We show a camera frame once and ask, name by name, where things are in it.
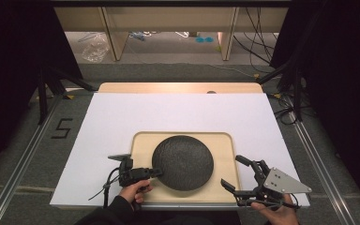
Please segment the wooden tray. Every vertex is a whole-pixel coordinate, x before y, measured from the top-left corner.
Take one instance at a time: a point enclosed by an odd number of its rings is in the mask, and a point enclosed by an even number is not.
[[[188,135],[203,142],[212,153],[214,170],[209,181],[191,191],[179,191],[164,186],[158,179],[151,179],[154,190],[144,195],[146,203],[235,203],[233,195],[221,186],[221,178],[240,189],[235,163],[233,140],[227,133],[211,132],[139,132],[133,138],[131,157],[133,168],[152,168],[156,147],[175,135]]]

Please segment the white table surface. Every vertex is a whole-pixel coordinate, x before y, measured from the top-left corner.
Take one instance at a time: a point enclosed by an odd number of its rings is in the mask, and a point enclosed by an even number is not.
[[[60,208],[102,206],[102,190],[119,161],[107,156],[128,154],[141,131],[226,132],[236,155],[265,160],[299,180],[266,94],[115,94],[95,93],[66,168],[52,196]],[[238,164],[243,190],[257,186],[250,167]],[[113,183],[109,203],[119,193]],[[309,206],[306,194],[296,195]],[[232,205],[146,204],[144,208],[236,208]]]

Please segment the blue object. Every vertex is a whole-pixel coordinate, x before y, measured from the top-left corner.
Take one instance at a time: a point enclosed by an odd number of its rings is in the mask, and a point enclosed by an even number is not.
[[[203,42],[203,38],[202,38],[202,37],[197,37],[197,38],[195,38],[195,41],[197,41],[197,42]]]
[[[195,38],[195,41],[197,42],[213,42],[213,39],[211,37],[206,37],[206,38],[203,38],[203,37],[197,37]]]
[[[211,37],[207,37],[207,38],[205,39],[205,41],[206,41],[206,42],[212,42],[213,39],[212,39]]]

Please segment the aluminum rail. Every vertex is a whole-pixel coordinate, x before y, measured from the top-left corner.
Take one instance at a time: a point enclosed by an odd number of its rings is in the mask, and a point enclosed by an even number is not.
[[[17,186],[22,181],[23,175],[25,174],[25,171],[27,170],[28,165],[31,162],[31,159],[33,158],[35,152],[37,151],[40,141],[42,140],[43,135],[51,122],[54,110],[60,103],[61,99],[62,96],[54,96],[52,106],[49,109],[49,113],[47,114],[44,122],[37,126],[37,130],[31,138],[31,141],[25,148],[24,153],[22,154],[22,157],[17,163],[16,168],[14,169],[2,192],[0,193],[0,220],[5,214],[5,211],[8,208],[8,205],[14,195],[14,192],[16,191]]]
[[[295,114],[293,112],[290,113],[290,117],[293,120],[296,119]],[[323,160],[321,159],[320,154],[315,148],[313,141],[309,137],[303,122],[296,121],[294,127],[296,129],[296,132],[300,140],[302,141],[305,147],[305,150],[315,169],[315,172],[318,174],[318,177],[320,178],[320,181],[323,185],[324,190],[326,191],[327,196],[337,213],[337,217],[340,220],[341,224],[343,225],[356,224],[353,219],[353,216],[350,213],[349,206],[344,201],[344,198],[341,196],[341,193],[339,192],[337,186],[335,185],[335,182],[333,181],[331,175],[329,174],[329,171],[326,169]]]

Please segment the black plate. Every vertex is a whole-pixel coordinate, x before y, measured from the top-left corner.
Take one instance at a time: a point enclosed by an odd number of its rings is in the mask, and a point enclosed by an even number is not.
[[[158,179],[175,190],[202,187],[214,168],[212,154],[198,139],[186,135],[172,136],[162,141],[153,154],[153,168],[160,168]]]

